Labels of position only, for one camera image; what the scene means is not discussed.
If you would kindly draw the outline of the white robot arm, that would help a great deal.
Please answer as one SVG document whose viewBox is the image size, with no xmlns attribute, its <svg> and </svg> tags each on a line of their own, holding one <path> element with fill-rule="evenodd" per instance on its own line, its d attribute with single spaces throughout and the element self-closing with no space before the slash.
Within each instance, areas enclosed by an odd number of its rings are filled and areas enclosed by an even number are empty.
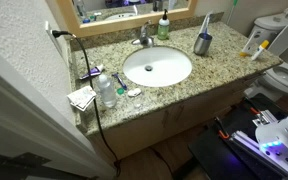
<svg viewBox="0 0 288 180">
<path fill-rule="evenodd" d="M 258 126 L 255 136 L 260 151 L 288 173 L 288 116 L 280 121 Z"/>
</svg>

